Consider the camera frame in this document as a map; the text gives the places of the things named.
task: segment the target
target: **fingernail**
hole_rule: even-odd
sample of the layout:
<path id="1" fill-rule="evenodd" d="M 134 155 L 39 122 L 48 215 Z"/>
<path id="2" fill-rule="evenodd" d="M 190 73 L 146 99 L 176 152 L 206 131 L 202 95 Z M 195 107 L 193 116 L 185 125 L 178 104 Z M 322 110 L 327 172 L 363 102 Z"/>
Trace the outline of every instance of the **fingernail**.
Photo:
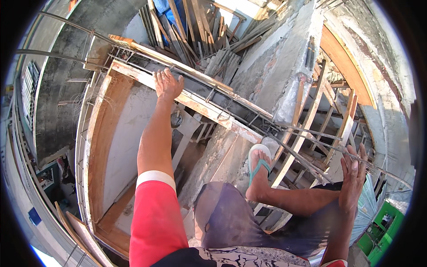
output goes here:
<path id="1" fill-rule="evenodd" d="M 353 161 L 353 164 L 351 164 L 351 168 L 353 170 L 357 170 L 357 166 L 359 165 L 359 162 L 357 160 Z"/>

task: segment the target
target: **teal flip-flop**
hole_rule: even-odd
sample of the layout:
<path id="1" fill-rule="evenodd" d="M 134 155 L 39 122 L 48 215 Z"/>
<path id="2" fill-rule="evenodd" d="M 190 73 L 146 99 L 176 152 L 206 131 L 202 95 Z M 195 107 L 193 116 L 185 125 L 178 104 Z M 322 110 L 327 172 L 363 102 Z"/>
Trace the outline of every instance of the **teal flip-flop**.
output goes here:
<path id="1" fill-rule="evenodd" d="M 270 176 L 270 173 L 271 173 L 270 166 L 263 159 L 259 159 L 257 166 L 255 167 L 255 169 L 253 171 L 251 171 L 251 166 L 252 166 L 251 154 L 254 150 L 259 150 L 259 149 L 262 150 L 271 159 L 270 150 L 268 149 L 268 147 L 264 146 L 263 144 L 256 144 L 251 148 L 251 150 L 249 150 L 249 155 L 248 155 L 248 159 L 249 159 L 249 185 L 251 185 L 252 179 L 254 178 L 255 174 L 257 174 L 257 172 L 260 170 L 262 165 L 264 165 L 264 167 L 267 169 L 268 176 Z"/>

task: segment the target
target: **red sleeve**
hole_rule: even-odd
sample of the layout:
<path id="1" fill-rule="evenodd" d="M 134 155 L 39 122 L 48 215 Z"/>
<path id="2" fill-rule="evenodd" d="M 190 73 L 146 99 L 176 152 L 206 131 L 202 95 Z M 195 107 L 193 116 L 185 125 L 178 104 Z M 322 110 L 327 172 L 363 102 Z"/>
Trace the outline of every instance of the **red sleeve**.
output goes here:
<path id="1" fill-rule="evenodd" d="M 347 267 L 348 263 L 344 260 L 334 260 L 328 263 L 322 264 L 321 267 Z"/>
<path id="2" fill-rule="evenodd" d="M 187 236 L 174 189 L 160 181 L 138 185 L 131 226 L 130 266 L 151 266 L 186 247 Z"/>

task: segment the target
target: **construction debris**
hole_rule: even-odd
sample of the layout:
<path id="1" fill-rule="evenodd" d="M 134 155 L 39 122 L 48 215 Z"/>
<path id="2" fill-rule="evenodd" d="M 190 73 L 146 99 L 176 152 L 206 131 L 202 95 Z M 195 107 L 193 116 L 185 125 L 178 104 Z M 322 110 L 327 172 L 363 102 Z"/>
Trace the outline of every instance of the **construction debris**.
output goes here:
<path id="1" fill-rule="evenodd" d="M 159 13 L 153 0 L 139 10 L 149 45 L 226 85 L 236 73 L 245 49 L 260 41 L 262 34 L 275 22 L 275 16 L 264 20 L 239 39 L 236 31 L 246 17 L 237 11 L 209 0 L 183 0 L 184 9 L 177 7 L 173 0 L 168 0 L 168 4 L 175 19 L 173 23 L 170 21 L 172 15 L 167 17 L 166 12 Z M 219 9 L 239 19 L 234 28 L 225 24 Z"/>
<path id="2" fill-rule="evenodd" d="M 220 50 L 210 58 L 205 74 L 229 85 L 239 67 L 241 57 L 230 50 Z"/>

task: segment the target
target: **hand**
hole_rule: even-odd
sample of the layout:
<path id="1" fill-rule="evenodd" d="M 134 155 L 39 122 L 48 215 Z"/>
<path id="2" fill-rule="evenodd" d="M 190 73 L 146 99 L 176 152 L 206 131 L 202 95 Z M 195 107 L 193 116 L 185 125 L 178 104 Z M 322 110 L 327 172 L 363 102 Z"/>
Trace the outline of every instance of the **hand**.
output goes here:
<path id="1" fill-rule="evenodd" d="M 366 160 L 366 149 L 363 143 L 359 145 L 360 157 Z M 350 154 L 357 155 L 356 150 L 348 145 L 347 151 Z M 341 192 L 339 194 L 339 207 L 345 213 L 356 212 L 357 201 L 362 193 L 363 184 L 366 177 L 366 163 L 361 163 L 357 160 L 352 160 L 350 156 L 343 155 L 341 158 L 342 172 L 344 181 L 342 182 Z"/>
<path id="2" fill-rule="evenodd" d="M 184 78 L 180 75 L 177 81 L 169 68 L 165 68 L 154 73 L 154 84 L 159 99 L 173 101 L 184 89 Z"/>

